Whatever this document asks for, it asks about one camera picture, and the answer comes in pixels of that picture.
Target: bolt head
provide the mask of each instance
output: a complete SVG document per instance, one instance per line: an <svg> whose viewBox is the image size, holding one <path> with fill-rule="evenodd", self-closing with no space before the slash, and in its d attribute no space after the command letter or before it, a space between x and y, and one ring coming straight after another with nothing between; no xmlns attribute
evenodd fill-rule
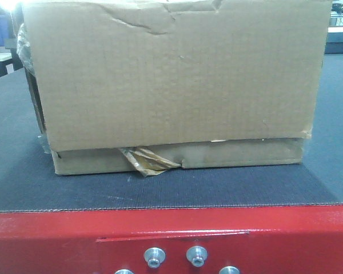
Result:
<svg viewBox="0 0 343 274"><path fill-rule="evenodd" d="M204 247L195 246L188 249L186 256L193 266L201 267L205 264L208 253Z"/></svg>
<svg viewBox="0 0 343 274"><path fill-rule="evenodd" d="M150 259L148 262L147 262L147 265L150 267L150 268L158 268L160 266L160 262L158 259Z"/></svg>
<svg viewBox="0 0 343 274"><path fill-rule="evenodd" d="M237 267L224 267L220 270L219 274L240 274L240 270Z"/></svg>
<svg viewBox="0 0 343 274"><path fill-rule="evenodd" d="M120 269L120 270L116 271L115 274L133 274L133 272L131 270L128 270L128 269Z"/></svg>
<svg viewBox="0 0 343 274"><path fill-rule="evenodd" d="M191 263L193 264L194 267L201 267L205 264L205 261L202 257L196 256L192 258Z"/></svg>

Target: metal bolt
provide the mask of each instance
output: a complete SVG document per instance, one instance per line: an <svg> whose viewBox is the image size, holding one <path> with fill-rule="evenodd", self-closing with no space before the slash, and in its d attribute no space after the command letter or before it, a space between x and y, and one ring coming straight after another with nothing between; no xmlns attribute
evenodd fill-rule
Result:
<svg viewBox="0 0 343 274"><path fill-rule="evenodd" d="M201 267L205 264L205 260L207 259L208 253L204 247L191 247L187 251L187 259L192 263L195 267Z"/></svg>
<svg viewBox="0 0 343 274"><path fill-rule="evenodd" d="M165 261L165 252L160 248L152 247L145 251L143 257L150 268L158 268Z"/></svg>
<svg viewBox="0 0 343 274"><path fill-rule="evenodd" d="M218 274L240 274L240 270L236 267L224 267Z"/></svg>
<svg viewBox="0 0 343 274"><path fill-rule="evenodd" d="M115 274L133 274L133 272L128 269L121 269L121 270L116 271Z"/></svg>

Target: damaged cardboard box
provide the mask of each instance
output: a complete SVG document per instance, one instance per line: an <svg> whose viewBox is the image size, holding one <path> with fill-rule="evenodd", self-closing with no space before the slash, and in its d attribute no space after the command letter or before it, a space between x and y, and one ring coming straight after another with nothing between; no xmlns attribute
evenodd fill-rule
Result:
<svg viewBox="0 0 343 274"><path fill-rule="evenodd" d="M57 174L299 163L330 0L23 7Z"/></svg>

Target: light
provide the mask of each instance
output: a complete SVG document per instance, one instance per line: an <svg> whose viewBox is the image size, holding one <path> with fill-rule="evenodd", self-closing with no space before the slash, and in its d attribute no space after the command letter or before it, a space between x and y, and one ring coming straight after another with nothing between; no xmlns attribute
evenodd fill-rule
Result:
<svg viewBox="0 0 343 274"><path fill-rule="evenodd" d="M0 7L7 11L13 11L19 2L21 0L0 0Z"/></svg>

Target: clear plastic wrap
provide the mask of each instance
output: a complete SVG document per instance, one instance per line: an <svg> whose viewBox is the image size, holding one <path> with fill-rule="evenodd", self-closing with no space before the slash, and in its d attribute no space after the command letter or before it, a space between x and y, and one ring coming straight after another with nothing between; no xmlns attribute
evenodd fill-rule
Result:
<svg viewBox="0 0 343 274"><path fill-rule="evenodd" d="M30 53L30 42L24 23L20 26L18 32L17 54L24 67L35 76L32 56Z"/></svg>

